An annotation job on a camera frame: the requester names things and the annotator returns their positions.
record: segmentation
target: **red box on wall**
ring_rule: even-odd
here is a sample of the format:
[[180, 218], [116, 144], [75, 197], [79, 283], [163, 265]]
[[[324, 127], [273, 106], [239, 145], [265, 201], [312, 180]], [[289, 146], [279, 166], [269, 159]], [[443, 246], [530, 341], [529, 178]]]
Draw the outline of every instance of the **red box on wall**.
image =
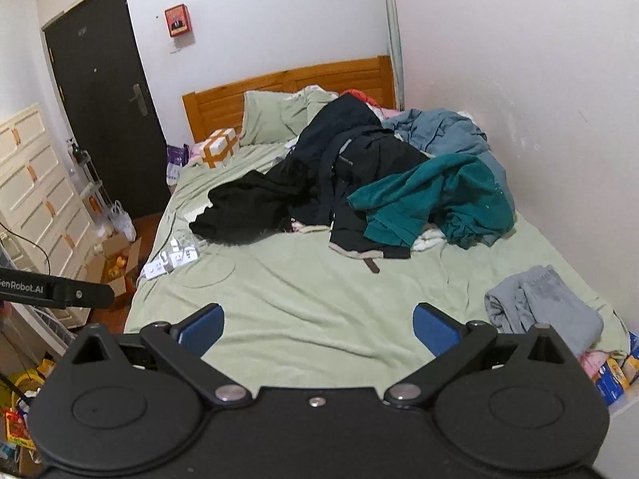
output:
[[169, 35], [172, 38], [191, 31], [191, 20], [186, 5], [181, 4], [166, 9], [164, 16], [166, 17], [166, 26], [169, 28]]

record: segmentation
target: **green sweater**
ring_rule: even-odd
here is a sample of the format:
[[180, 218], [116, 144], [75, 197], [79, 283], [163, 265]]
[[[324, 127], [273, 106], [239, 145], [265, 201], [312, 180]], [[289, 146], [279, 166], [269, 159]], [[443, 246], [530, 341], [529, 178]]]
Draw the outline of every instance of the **green sweater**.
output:
[[463, 248], [475, 241], [491, 245], [514, 225], [492, 171], [468, 154], [432, 158], [359, 188], [348, 202], [366, 213], [365, 237], [394, 246], [412, 246], [429, 221]]

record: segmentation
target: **gray folded pants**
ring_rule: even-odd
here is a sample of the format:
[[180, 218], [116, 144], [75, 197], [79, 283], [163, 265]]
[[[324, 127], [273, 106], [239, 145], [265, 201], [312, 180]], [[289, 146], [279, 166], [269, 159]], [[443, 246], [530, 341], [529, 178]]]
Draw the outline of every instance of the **gray folded pants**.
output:
[[507, 277], [486, 293], [484, 305], [491, 323], [503, 333], [525, 333], [537, 323], [551, 325], [575, 356], [603, 331], [599, 313], [573, 294], [551, 265]]

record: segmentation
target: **box with orange tape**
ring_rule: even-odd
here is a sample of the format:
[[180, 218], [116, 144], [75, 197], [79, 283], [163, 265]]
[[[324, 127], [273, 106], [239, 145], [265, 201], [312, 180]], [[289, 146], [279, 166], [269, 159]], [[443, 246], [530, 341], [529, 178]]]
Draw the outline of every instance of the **box with orange tape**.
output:
[[209, 167], [221, 167], [238, 150], [238, 137], [232, 127], [216, 129], [202, 144], [200, 155]]

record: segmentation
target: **blue gripper pad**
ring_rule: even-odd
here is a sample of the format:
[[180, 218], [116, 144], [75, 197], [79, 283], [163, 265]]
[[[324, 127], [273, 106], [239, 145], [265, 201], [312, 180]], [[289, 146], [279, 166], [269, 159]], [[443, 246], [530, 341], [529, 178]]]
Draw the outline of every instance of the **blue gripper pad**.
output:
[[465, 327], [435, 307], [417, 305], [413, 312], [413, 331], [419, 341], [439, 356], [461, 341]]
[[202, 357], [224, 332], [224, 310], [209, 304], [171, 328], [171, 336], [193, 354]]

